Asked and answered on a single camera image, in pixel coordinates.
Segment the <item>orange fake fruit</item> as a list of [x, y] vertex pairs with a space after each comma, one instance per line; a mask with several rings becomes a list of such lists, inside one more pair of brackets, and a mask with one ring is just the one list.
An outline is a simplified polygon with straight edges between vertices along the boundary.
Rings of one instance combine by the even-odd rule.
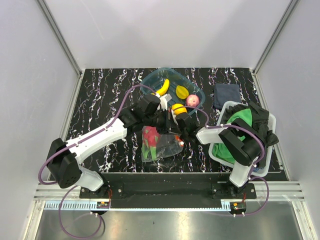
[[172, 109], [173, 113], [174, 113], [176, 116], [188, 112], [188, 111], [187, 111], [187, 108], [186, 108], [183, 104], [180, 104], [180, 103], [173, 104], [173, 105], [171, 106], [171, 109]]

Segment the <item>red fake fruit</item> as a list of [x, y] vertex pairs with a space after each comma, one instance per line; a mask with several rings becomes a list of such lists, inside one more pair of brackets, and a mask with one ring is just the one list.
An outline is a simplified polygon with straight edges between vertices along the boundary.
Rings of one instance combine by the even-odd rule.
[[160, 134], [152, 126], [146, 126], [142, 131], [142, 161], [152, 162], [157, 159], [157, 144]]

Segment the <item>clear zip top bag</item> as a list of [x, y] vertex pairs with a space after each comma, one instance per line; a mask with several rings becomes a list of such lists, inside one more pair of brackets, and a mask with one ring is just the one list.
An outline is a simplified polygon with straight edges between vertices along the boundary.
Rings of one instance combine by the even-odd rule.
[[178, 135], [174, 134], [160, 134], [160, 139], [156, 146], [156, 160], [172, 157], [179, 154], [184, 148], [184, 142], [180, 139]]

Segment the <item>purple fake fruit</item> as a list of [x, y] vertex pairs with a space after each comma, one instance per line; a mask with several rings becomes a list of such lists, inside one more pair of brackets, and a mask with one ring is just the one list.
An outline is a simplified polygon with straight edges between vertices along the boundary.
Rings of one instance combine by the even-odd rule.
[[197, 107], [200, 104], [200, 98], [195, 94], [190, 94], [186, 98], [186, 105], [189, 107]]

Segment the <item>yellow fake lemon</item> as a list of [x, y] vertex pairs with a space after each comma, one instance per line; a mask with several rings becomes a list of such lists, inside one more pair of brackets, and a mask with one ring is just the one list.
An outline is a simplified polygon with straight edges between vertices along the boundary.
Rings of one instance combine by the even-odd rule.
[[181, 85], [178, 85], [176, 87], [175, 93], [176, 93], [176, 96], [182, 100], [186, 99], [190, 95], [188, 89]]

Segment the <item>yellow fake banana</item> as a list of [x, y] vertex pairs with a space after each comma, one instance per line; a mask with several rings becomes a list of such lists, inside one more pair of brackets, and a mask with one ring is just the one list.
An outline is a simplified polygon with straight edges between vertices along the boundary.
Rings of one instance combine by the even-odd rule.
[[160, 96], [163, 96], [163, 95], [165, 95], [165, 94], [167, 93], [167, 91], [169, 90], [169, 88], [170, 88], [170, 80], [169, 80], [168, 78], [166, 78], [166, 79], [164, 80], [164, 83], [163, 83], [162, 87], [161, 87], [160, 89], [158, 89], [158, 90], [156, 91], [156, 93], [157, 93], [158, 95], [160, 95]]

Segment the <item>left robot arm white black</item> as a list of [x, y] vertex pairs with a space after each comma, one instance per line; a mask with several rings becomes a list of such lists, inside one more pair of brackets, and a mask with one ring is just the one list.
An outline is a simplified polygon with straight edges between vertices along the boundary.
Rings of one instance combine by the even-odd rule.
[[82, 162], [103, 147], [140, 132], [144, 127], [155, 127], [160, 134], [178, 135], [168, 106], [170, 94], [147, 94], [131, 107], [121, 107], [115, 117], [102, 126], [66, 142], [52, 142], [47, 167], [60, 188], [80, 186], [90, 190], [97, 198], [108, 193], [108, 186], [101, 175], [82, 167]]

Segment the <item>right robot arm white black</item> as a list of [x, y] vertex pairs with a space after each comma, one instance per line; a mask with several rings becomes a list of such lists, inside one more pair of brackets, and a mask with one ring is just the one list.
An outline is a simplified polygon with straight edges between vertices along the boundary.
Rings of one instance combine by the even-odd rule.
[[232, 123], [199, 126], [187, 113], [175, 117], [180, 138], [192, 145], [224, 144], [235, 160], [227, 185], [228, 195], [239, 198], [251, 179], [255, 165], [265, 156], [265, 143], [256, 131], [241, 118]]

